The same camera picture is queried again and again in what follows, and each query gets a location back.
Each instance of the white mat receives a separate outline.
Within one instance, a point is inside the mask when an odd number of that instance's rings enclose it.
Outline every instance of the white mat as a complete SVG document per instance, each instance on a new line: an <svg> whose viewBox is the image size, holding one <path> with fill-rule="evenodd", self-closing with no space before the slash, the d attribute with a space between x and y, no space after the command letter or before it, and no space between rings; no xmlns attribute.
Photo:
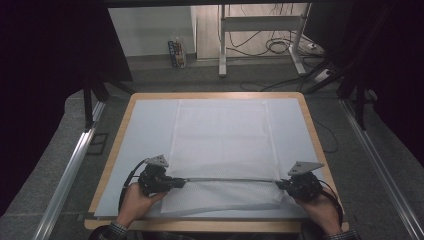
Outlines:
<svg viewBox="0 0 424 240"><path fill-rule="evenodd" d="M189 140L189 136L185 136L182 130L184 128L196 128L201 125L192 124L194 121L194 116L189 115L193 110L187 111L185 114L182 114L185 110L181 106L190 106L194 108L196 104L200 103L199 101L204 101L202 103L206 104L205 106L212 107L215 105L213 102L220 102L223 108L219 109L209 109L205 110L202 106L199 106L199 111L204 112L203 118L212 118L211 115L213 111L223 112L223 109L226 109L224 112L225 116L225 125L215 125L214 135L215 136L225 136L225 134L231 133L231 136L237 137L237 141L225 140L222 142L221 146L223 148L220 152L215 152L207 149L201 150L201 146L205 147L205 143L196 143L192 142L191 145L183 142L176 142L177 139L186 139ZM246 112L251 115L240 115L237 116L233 114L232 108L228 108L226 105L236 106L240 109L246 109ZM203 121L202 119L197 118L196 122ZM195 132L201 134L207 134L208 130L198 129ZM255 140L255 143L250 143L250 138ZM213 141L210 144L214 149L219 149L217 145L217 140ZM183 153L182 149L189 149L188 153ZM118 201L119 195L122 189L122 185L127 178L129 172L143 159L150 158L164 154L165 158L170 162L170 168L168 169L168 175L170 176L183 176L183 177L224 177L224 176L238 176L238 177L267 177L267 178L288 178L287 171L293 166L296 161L312 161L317 162L317 157L309 136L309 132L306 128L303 114L301 112L299 103L297 99L257 99L257 100L216 100L216 99L205 99L205 100L138 100L134 106L131 119L128 123L127 131L123 137L122 144L117 156L115 165L111 172L111 176L107 183L106 189L99 201L99 205L96 209L94 216L96 217L110 217L117 216L118 214ZM203 164L210 164L213 167L209 166L196 166L192 164L194 160L202 160ZM243 164L247 160L253 162L252 164L258 163L255 159L260 159L261 166L255 168L254 165ZM190 164L174 164L176 161L189 161ZM224 164L222 168L219 168L217 164ZM187 171L188 168L200 167L201 171ZM322 174L319 170L314 172L318 178L322 178ZM241 187L246 187L247 185L241 184L242 186L228 186L228 189L238 189ZM266 202L276 202L280 199L281 190L271 191L265 189L264 185L268 186L269 184L260 184L252 187L256 189L256 194L252 194L251 189L238 191L238 197L252 198L252 201L256 201L254 198L257 196L262 197L265 191L267 193L272 192L276 195L267 195ZM191 184L187 184L183 191L187 191L191 188ZM208 186L195 186L196 189L201 189ZM164 199L172 200L174 192L181 189L174 189L170 194ZM190 191L194 196L198 196L196 191ZM216 197L221 198L220 194L213 195L213 191L210 196L200 197L200 201L209 201L209 202L220 202L223 199L217 199ZM258 208L264 207L258 202L253 202L248 200L244 202L244 206L247 209L244 210L225 210L225 211L208 211L204 209L203 206L198 206L199 211L205 211L203 213L195 214L185 214L185 217L200 217L200 218L227 218L227 217L240 217L240 218L296 218L304 216L304 212L297 207L290 197L283 197L279 209L277 210L261 210L254 211L254 208L250 208L255 205ZM181 209L189 209L189 206L184 206L186 202L179 202ZM169 214L161 213L161 203L159 202L153 206L152 211L150 211L146 216L148 217L168 217ZM218 210L219 206L212 206L213 209ZM243 209L243 206L237 205L233 206L232 204L226 204L226 209Z"/></svg>
<svg viewBox="0 0 424 240"><path fill-rule="evenodd" d="M267 101L180 101L169 164L173 177L280 179ZM281 198L272 183L189 182L161 212L278 208Z"/></svg>

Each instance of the metal stand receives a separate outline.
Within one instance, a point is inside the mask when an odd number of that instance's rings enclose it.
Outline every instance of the metal stand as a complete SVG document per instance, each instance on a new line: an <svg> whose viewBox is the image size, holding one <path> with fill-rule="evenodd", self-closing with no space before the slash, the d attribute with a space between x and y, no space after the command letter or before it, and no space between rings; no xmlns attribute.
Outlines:
<svg viewBox="0 0 424 240"><path fill-rule="evenodd" d="M226 32L248 31L297 31L293 45L289 47L290 55L299 75L306 75L305 68L299 58L297 48L305 27L310 3L301 16L259 16L259 17L225 17L225 5L221 5L221 48L219 55L219 76L227 75L227 58L225 47Z"/></svg>
<svg viewBox="0 0 424 240"><path fill-rule="evenodd" d="M337 90L337 95L339 98L349 98L353 90L356 87L356 121L365 130L365 124L363 120L364 115L364 104L365 104L365 78L361 74L362 64L364 62L366 53L371 47L374 39L376 38L378 32L383 27L387 16L389 15L391 9L393 9L393 1L390 5L382 4L379 11L376 13L376 18L372 25L369 28L367 37L360 46L356 56L350 62L349 65L339 70L338 72L330 75L320 83L306 89L303 91L305 94L311 94L319 89L327 86L328 84L340 79L342 76L345 76L345 79L341 82L339 89Z"/></svg>

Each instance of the metal bracket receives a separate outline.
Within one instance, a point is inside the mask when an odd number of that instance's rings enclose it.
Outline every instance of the metal bracket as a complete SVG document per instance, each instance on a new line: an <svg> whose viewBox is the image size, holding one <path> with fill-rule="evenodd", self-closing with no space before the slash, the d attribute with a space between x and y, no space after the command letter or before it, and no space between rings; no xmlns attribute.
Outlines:
<svg viewBox="0 0 424 240"><path fill-rule="evenodd" d="M307 172L311 172L315 169L324 167L323 163L316 162L296 162L296 164L288 172L289 176L301 175Z"/></svg>
<svg viewBox="0 0 424 240"><path fill-rule="evenodd" d="M166 161L166 159L163 156L163 154L162 155L159 155L159 156L156 156L156 157L147 158L144 162L146 164L156 165L156 166L160 166L160 167L169 167L169 164Z"/></svg>

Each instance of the wooden frame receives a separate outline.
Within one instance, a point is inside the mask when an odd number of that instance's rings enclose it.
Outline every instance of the wooden frame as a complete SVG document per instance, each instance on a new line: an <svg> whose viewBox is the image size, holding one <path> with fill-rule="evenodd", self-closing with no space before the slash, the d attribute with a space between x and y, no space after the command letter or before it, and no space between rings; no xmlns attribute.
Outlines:
<svg viewBox="0 0 424 240"><path fill-rule="evenodd" d="M309 113L308 106L305 98L301 93L297 92L281 92L281 93L260 93L260 92L196 92L196 93L136 93L132 95L125 115L122 119L119 127L115 142L112 146L109 158L107 160L105 169L97 187L96 193L93 197L91 206L89 208L89 215L93 215L99 204L100 198L106 188L109 181L113 166L118 156L119 149L121 147L122 140L124 138L127 126L129 124L132 111L134 109L137 100L141 99L260 99L260 98L296 98L299 101L299 105L305 119L309 135L312 140L312 144L315 149L318 161L324 163L324 167L321 169L324 180L336 190L333 178L328 168L327 160L315 127L311 115ZM102 225L110 224L112 220L97 220L97 219L86 219L85 227L87 229L95 229ZM143 231L191 231L191 232L274 232L274 233L290 233L300 231L299 220L180 220L180 219L145 219L133 222L130 226L131 230L143 230ZM348 224L344 223L343 229L348 229Z"/></svg>

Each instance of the sleeve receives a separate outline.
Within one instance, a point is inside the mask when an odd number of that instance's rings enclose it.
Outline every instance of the sleeve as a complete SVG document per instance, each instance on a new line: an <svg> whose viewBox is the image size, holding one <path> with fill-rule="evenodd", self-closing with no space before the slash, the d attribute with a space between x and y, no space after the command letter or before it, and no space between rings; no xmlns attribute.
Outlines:
<svg viewBox="0 0 424 240"><path fill-rule="evenodd" d="M99 235L99 240L124 240L127 237L128 229L124 226L112 222L105 232Z"/></svg>
<svg viewBox="0 0 424 240"><path fill-rule="evenodd" d="M331 236L324 236L324 240L361 240L358 232L355 229L339 233Z"/></svg>

